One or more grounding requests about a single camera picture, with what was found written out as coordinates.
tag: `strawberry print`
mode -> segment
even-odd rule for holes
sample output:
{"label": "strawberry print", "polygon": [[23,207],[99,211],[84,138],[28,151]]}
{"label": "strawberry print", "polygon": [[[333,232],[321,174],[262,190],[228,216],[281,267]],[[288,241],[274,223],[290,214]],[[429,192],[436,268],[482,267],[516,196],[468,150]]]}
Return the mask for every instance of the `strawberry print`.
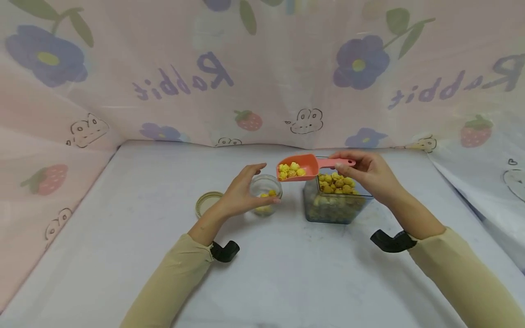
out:
{"label": "strawberry print", "polygon": [[461,145],[465,148],[474,148],[483,145],[492,135],[492,122],[476,115],[476,119],[465,123],[461,129]]}
{"label": "strawberry print", "polygon": [[22,182],[20,187],[29,186],[32,194],[47,196],[62,186],[66,180],[67,170],[68,167],[65,164],[43,167]]}
{"label": "strawberry print", "polygon": [[259,115],[253,113],[252,111],[234,112],[237,114],[237,117],[235,117],[235,121],[241,129],[247,131],[257,131],[263,125],[262,118]]}

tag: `black wrist strap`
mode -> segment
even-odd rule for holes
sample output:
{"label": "black wrist strap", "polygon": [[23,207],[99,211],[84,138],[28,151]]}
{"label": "black wrist strap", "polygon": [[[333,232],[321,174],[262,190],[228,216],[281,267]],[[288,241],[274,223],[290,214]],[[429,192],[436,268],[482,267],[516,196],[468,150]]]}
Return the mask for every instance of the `black wrist strap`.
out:
{"label": "black wrist strap", "polygon": [[387,235],[383,230],[376,231],[370,240],[386,253],[400,253],[416,246],[417,241],[410,238],[406,231],[401,231],[394,238]]}
{"label": "black wrist strap", "polygon": [[223,248],[216,242],[212,242],[212,247],[209,250],[212,253],[212,257],[219,262],[228,263],[233,260],[235,255],[239,252],[240,247],[236,242],[230,240]]}

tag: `small glass jar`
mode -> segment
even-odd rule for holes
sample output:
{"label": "small glass jar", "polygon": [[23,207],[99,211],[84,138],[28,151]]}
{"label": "small glass jar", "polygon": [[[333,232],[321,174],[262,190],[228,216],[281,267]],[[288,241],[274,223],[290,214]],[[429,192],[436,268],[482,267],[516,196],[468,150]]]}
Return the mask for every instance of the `small glass jar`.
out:
{"label": "small glass jar", "polygon": [[[282,197],[282,186],[281,182],[277,180],[274,176],[269,174],[259,174],[256,175],[250,183],[250,194],[255,197],[259,197],[262,194],[268,195],[270,190],[275,190],[277,197],[281,199]],[[252,210],[257,216],[267,217],[275,213],[276,204],[266,205],[257,207]]]}

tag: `green leaf print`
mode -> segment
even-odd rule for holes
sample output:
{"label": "green leaf print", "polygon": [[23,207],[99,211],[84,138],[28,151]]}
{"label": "green leaf print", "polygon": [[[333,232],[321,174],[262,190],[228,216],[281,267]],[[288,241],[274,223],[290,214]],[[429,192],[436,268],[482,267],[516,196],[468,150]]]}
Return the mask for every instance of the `green leaf print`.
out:
{"label": "green leaf print", "polygon": [[410,21],[410,13],[405,8],[391,9],[386,12],[386,23],[388,29],[395,35],[405,33]]}
{"label": "green leaf print", "polygon": [[255,20],[254,10],[246,0],[240,0],[239,13],[248,33],[255,35],[255,33],[257,33],[257,22]]}
{"label": "green leaf print", "polygon": [[401,51],[399,52],[399,59],[403,57],[409,50],[412,48],[412,46],[416,43],[417,39],[419,39],[419,36],[421,35],[421,32],[423,32],[423,28],[425,27],[425,23],[417,23],[414,25],[410,33],[408,33],[408,36],[405,39],[405,42],[401,45]]}
{"label": "green leaf print", "polygon": [[75,31],[77,31],[78,35],[80,35],[82,40],[84,40],[84,42],[90,48],[93,48],[93,45],[95,44],[93,40],[93,34],[91,33],[88,24],[82,18],[82,16],[80,16],[78,12],[73,12],[69,15],[69,19],[71,20],[71,24],[73,24]]}
{"label": "green leaf print", "polygon": [[57,20],[60,16],[45,0],[9,0],[9,2],[38,18]]}

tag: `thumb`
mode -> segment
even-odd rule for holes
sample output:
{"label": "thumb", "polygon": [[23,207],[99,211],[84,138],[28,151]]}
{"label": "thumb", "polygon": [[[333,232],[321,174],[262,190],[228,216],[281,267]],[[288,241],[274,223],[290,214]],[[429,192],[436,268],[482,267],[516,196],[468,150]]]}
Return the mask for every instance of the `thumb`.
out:
{"label": "thumb", "polygon": [[348,165],[344,165],[344,164],[341,164],[341,163],[337,163],[335,165],[335,169],[341,173],[342,175],[344,176],[347,176],[347,177],[350,177],[354,180],[356,180],[357,182],[360,182],[360,180],[362,178],[364,178],[364,175],[365,173],[364,172],[361,172],[359,170],[356,170],[354,169],[353,167],[351,166],[348,166]]}
{"label": "thumb", "polygon": [[253,207],[279,204],[280,202],[281,200],[278,197],[254,197]]}

